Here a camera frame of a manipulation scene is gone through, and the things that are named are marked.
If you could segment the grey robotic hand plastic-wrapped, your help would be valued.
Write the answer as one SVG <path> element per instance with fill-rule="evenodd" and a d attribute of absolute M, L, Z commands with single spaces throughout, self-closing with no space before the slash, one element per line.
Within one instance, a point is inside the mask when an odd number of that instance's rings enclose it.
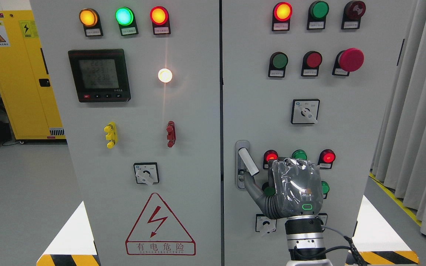
<path fill-rule="evenodd" d="M 262 213 L 270 219 L 318 215 L 323 204 L 319 168 L 306 160 L 274 160 L 268 171 L 276 194 L 267 196 L 245 173 L 245 188 Z"/>

